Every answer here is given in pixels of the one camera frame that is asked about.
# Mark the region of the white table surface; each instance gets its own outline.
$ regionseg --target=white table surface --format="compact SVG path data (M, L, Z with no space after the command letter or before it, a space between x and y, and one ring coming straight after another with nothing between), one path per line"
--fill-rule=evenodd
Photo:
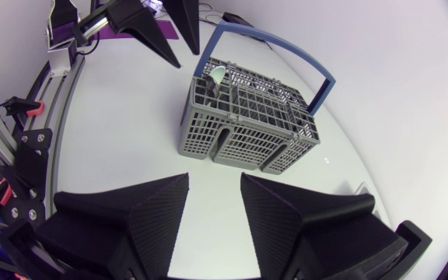
M201 51L213 30L200 22ZM169 43L183 65L180 69L135 39L101 40L86 58L64 129L59 191L109 191L188 172L190 190L169 270L169 276L178 278L260 276L240 193L243 171L328 194L353 194L365 181L389 224L371 176L324 106L315 115L321 144L282 175L180 156L179 123L199 56L181 36ZM261 42L224 34L212 56L280 79L308 103L313 97Z

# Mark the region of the purple mat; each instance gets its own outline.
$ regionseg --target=purple mat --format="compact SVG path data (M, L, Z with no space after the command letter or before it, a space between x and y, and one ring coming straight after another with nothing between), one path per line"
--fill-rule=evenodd
M173 39L173 40L179 39L179 36L177 36L177 32L174 29L174 26L169 20L156 20L156 23L159 24L160 30L162 30L163 36L165 36L166 39ZM126 33L119 33L118 35L116 35L108 25L105 26L102 30L100 30L99 35L101 40L132 38L131 35Z

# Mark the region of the red bracket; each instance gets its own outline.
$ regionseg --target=red bracket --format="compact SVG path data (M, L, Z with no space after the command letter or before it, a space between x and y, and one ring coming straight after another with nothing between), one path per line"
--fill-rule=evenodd
M1 182L0 182L0 186L5 182L6 182L6 178L3 178L3 180L1 180ZM13 193L12 187L9 185L8 182L6 182L6 183L8 184L8 188L6 189L5 194L3 195L3 197L1 198L1 201L0 201L0 205L3 205L3 206L6 205L6 203L8 202L9 198L12 196L12 193Z
M37 101L37 102L40 104L39 108L34 109L34 110L28 110L26 112L27 116L29 116L29 117L37 116L37 115L40 115L40 114L43 113L43 111L44 111L44 102L43 101Z

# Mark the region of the gray plastic basket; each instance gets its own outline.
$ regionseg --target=gray plastic basket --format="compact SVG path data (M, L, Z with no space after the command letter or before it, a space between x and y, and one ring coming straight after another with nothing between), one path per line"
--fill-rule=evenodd
M215 67L212 62L216 61L221 62L213 58L209 68ZM235 69L248 72L238 66ZM313 117L297 105L305 103L300 95L296 102L285 102L286 92L276 94L284 86L278 81L269 79L278 85L263 91L230 83L232 69L227 76L216 98L207 93L206 80L193 78L181 121L181 155L211 156L215 163L249 170L260 167L266 173L280 174L320 143ZM268 79L259 76L254 73L255 82Z
M240 66L211 57L224 32L264 39L310 63L325 78L307 104L299 91ZM207 92L203 79L217 66L226 67L219 91ZM280 174L319 144L312 115L336 82L316 59L297 46L262 30L220 22L194 70L181 125L179 153L196 159Z

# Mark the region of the black bracket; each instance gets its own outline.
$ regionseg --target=black bracket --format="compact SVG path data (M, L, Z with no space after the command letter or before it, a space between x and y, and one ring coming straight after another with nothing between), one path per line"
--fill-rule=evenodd
M49 128L35 131L21 131L15 136L17 150L13 166L0 165L0 201L7 193L11 196L5 204L0 203L0 216L10 225L24 218L33 227L45 221L44 195L48 149L53 132Z
M19 119L19 114L24 114L29 110L39 109L41 103L25 100L22 98L18 98L16 96L6 100L4 103L0 104L0 107L4 107L6 109L6 116L12 116L15 124L19 127L20 131L23 130L22 121Z

